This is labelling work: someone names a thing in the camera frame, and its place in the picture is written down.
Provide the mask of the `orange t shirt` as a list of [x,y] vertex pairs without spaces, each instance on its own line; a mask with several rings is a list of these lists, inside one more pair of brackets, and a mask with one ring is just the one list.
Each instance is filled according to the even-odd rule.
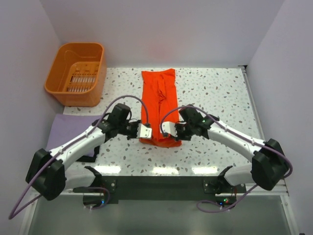
[[178,107],[177,89],[175,86],[176,72],[174,69],[164,71],[142,71],[143,93],[142,101],[147,107],[141,109],[141,120],[149,123],[152,128],[151,139],[140,139],[143,144],[155,145],[163,148],[179,147],[181,141],[172,137],[164,137],[160,131],[162,118],[171,110]]

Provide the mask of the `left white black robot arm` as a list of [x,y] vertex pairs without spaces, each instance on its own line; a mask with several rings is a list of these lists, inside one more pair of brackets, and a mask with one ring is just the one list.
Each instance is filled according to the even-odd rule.
[[130,122],[127,117],[131,110],[118,103],[111,113],[97,119],[83,133],[49,151],[38,150],[32,159],[26,182],[46,200],[51,201],[67,189],[85,187],[90,192],[101,188],[102,175],[90,166],[80,170],[69,167],[79,158],[104,144],[118,134],[128,139],[150,138],[149,124],[140,120]]

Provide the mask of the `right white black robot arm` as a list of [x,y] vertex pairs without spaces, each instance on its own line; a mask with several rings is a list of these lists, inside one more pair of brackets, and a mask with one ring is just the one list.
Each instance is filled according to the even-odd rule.
[[218,175],[221,191],[230,192],[241,184],[256,184],[270,191],[293,172],[291,162],[278,141],[265,141],[246,135],[192,105],[180,109],[179,114],[182,121],[172,125],[176,140],[189,141],[194,135],[200,136],[219,142],[248,160],[248,164],[228,166]]

